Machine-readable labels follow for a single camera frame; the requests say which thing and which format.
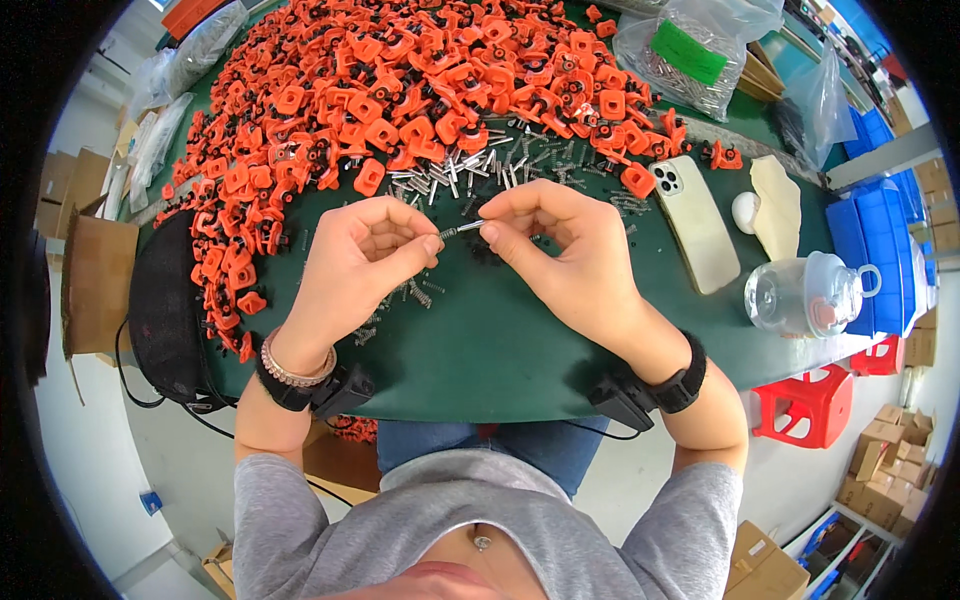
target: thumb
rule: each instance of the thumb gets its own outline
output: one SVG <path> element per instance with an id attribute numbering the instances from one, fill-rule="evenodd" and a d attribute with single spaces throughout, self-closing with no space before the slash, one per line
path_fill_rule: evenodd
<path id="1" fill-rule="evenodd" d="M 440 237 L 427 233 L 410 240 L 396 252 L 370 264 L 376 285 L 390 292 L 399 284 L 422 271 L 440 250 Z"/>
<path id="2" fill-rule="evenodd" d="M 480 227 L 480 236 L 535 292 L 540 281 L 555 266 L 553 259 L 537 248 L 530 238 L 506 223 L 488 221 Z"/>

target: green workbench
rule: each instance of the green workbench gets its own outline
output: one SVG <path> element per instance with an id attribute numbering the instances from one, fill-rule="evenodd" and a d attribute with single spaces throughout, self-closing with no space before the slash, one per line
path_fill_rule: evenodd
<path id="1" fill-rule="evenodd" d="M 567 3 L 569 12 L 582 9 L 573 4 Z M 189 115 L 208 108 L 208 90 L 222 64 L 195 85 L 197 97 L 177 133 L 168 165 L 184 155 Z M 729 126 L 779 147 L 760 107 L 759 102 L 737 92 L 731 103 Z M 579 146 L 573 156 L 578 155 Z M 640 293 L 674 324 L 698 335 L 710 357 L 740 390 L 822 366 L 870 345 L 868 338 L 846 335 L 830 340 L 787 340 L 753 327 L 744 311 L 743 286 L 750 272 L 768 259 L 758 240 L 741 233 L 730 214 L 733 198 L 753 189 L 749 167 L 747 164 L 739 171 L 704 170 L 741 264 L 740 277 L 713 295 L 700 296 L 694 291 L 673 233 L 655 200 L 650 201 L 652 210 L 628 215 L 624 220 L 625 226 L 636 225 L 636 232 L 628 240 Z M 152 200 L 170 177 L 167 166 L 148 190 Z M 352 173 L 343 173 L 338 191 L 304 193 L 287 206 L 285 224 L 293 238 L 290 251 L 254 259 L 258 285 L 266 287 L 270 304 L 252 317 L 244 316 L 243 330 L 262 337 L 283 322 L 297 293 L 320 215 L 361 198 L 353 191 L 352 177 Z M 606 190 L 620 188 L 619 180 L 613 177 L 578 177 L 587 180 L 586 193 L 599 199 L 609 195 Z M 831 252 L 824 214 L 828 195 L 805 180 L 793 179 L 802 191 L 800 255 L 814 250 Z M 476 180 L 483 182 L 476 186 L 481 196 L 495 193 L 491 180 Z M 384 181 L 380 191 L 386 186 Z M 438 192 L 437 201 L 426 208 L 426 214 L 439 229 L 464 224 L 468 221 L 461 216 L 465 198 L 462 193 L 461 200 L 455 201 L 448 193 Z M 150 226 L 144 227 L 141 244 L 150 231 Z M 548 239 L 541 239 L 539 244 L 547 252 L 557 252 Z M 447 240 L 440 265 L 428 275 L 417 277 L 418 283 L 428 280 L 445 289 L 440 293 L 420 286 L 433 299 L 430 309 L 412 297 L 402 301 L 400 295 L 394 296 L 389 310 L 378 311 L 382 321 L 375 324 L 377 333 L 364 346 L 356 346 L 353 336 L 337 345 L 341 363 L 359 362 L 376 386 L 374 398 L 356 414 L 472 422 L 553 420 L 593 414 L 584 394 L 613 357 L 561 324 L 510 267 L 497 262 L 476 231 Z M 646 342 L 641 337 L 637 343 Z M 222 358 L 215 346 L 213 341 L 207 347 L 212 380 L 222 394 L 239 396 L 253 373 L 253 363 L 241 365 L 232 353 Z"/>

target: glass jar handle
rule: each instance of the glass jar handle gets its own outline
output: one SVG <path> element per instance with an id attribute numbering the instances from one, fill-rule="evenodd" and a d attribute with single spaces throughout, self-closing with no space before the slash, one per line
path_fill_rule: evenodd
<path id="1" fill-rule="evenodd" d="M 880 269 L 878 269 L 874 265 L 863 265 L 862 267 L 856 270 L 856 274 L 859 277 L 863 277 L 863 274 L 867 272 L 870 272 L 876 275 L 876 285 L 874 286 L 874 289 L 870 290 L 869 292 L 864 292 L 863 297 L 872 298 L 877 294 L 879 294 L 880 286 L 883 285 L 883 277 L 880 276 Z"/>

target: person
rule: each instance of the person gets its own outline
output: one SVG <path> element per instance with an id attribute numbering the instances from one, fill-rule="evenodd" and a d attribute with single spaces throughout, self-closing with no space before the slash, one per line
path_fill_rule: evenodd
<path id="1" fill-rule="evenodd" d="M 644 382 L 691 366 L 688 339 L 636 288 L 613 206 L 536 180 L 479 214 L 480 235 L 553 314 Z M 560 256 L 530 242 L 541 232 Z M 391 198 L 327 211 L 273 358 L 316 373 L 333 343 L 437 266 L 443 247 L 426 216 Z M 600 436 L 562 422 L 523 425 L 529 436 L 521 428 L 501 443 L 499 430 L 480 440 L 468 424 L 381 421 L 381 493 L 331 524 L 302 473 L 309 410 L 282 408 L 255 375 L 236 415 L 237 598 L 720 598 L 747 455 L 743 407 L 708 361 L 697 399 L 662 420 L 676 442 L 673 473 L 621 548 L 570 500 Z"/>

